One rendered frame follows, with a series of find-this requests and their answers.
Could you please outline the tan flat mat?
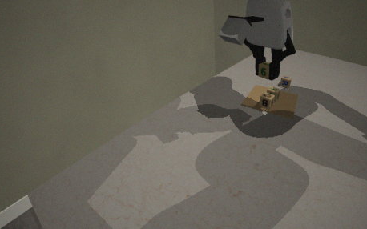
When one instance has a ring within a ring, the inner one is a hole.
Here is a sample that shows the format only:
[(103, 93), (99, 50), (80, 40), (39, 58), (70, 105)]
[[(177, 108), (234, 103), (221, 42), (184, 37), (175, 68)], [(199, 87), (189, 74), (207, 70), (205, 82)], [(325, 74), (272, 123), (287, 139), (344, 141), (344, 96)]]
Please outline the tan flat mat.
[(267, 90), (268, 87), (255, 85), (247, 98), (242, 102), (241, 106), (247, 106), (253, 109), (293, 119), (298, 95), (280, 91), (279, 99), (274, 102), (271, 109), (268, 110), (260, 106), (260, 96), (264, 92), (267, 93)]

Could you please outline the tan block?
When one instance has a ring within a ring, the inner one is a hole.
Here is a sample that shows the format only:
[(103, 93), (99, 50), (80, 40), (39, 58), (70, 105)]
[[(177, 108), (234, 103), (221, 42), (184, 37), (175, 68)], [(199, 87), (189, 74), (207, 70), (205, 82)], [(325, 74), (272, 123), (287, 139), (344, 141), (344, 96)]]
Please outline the tan block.
[(259, 77), (269, 80), (269, 63), (263, 62), (259, 64)]
[(274, 103), (275, 95), (264, 92), (260, 96), (260, 106), (270, 110)]
[(279, 97), (280, 97), (280, 89), (275, 88), (273, 86), (270, 86), (268, 88), (267, 93), (274, 94), (275, 95), (274, 102), (276, 102), (279, 99)]
[(283, 75), (281, 78), (280, 86), (289, 88), (291, 85), (291, 77)]

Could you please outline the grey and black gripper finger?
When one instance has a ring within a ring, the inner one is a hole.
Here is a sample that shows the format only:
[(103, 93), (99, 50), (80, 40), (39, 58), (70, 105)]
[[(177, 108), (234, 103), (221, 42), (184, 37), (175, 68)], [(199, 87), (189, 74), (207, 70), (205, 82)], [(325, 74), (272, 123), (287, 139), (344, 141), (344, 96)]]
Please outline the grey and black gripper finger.
[(244, 44), (249, 47), (251, 52), (253, 53), (253, 57), (256, 59), (256, 75), (259, 75), (259, 64), (266, 62), (266, 57), (264, 57), (264, 47), (258, 45), (250, 44), (246, 39), (244, 40)]
[[(279, 74), (280, 74), (280, 62), (283, 61), (284, 58), (286, 58), (289, 55), (295, 54), (295, 48), (294, 45), (292, 44), (292, 40), (289, 36), (289, 33), (287, 31), (287, 39), (286, 42), (284, 43), (286, 46), (286, 50), (283, 51), (282, 50), (276, 50), (276, 49), (272, 49), (272, 62), (269, 63), (269, 80), (274, 80), (276, 78), (278, 78)], [(283, 51), (283, 52), (282, 52)]]

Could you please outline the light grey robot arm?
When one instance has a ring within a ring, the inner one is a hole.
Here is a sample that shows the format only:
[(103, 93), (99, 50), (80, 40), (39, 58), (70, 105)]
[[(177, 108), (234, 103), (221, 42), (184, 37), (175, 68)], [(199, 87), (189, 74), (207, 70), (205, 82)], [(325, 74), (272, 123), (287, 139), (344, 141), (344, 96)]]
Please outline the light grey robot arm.
[(261, 21), (264, 21), (264, 18), (255, 16), (244, 18), (229, 15), (218, 35), (225, 42), (231, 42), (242, 46), (252, 27), (251, 22)]

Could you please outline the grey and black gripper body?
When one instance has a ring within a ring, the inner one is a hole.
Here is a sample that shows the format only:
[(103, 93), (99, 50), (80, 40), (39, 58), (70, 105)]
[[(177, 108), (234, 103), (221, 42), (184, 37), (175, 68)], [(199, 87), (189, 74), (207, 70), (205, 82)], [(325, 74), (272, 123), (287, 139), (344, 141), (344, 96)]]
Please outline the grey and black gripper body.
[(248, 16), (264, 18), (264, 21), (252, 22), (252, 27), (246, 37), (249, 43), (281, 50), (285, 47), (287, 31), (293, 43), (290, 2), (286, 0), (248, 0), (246, 17)]

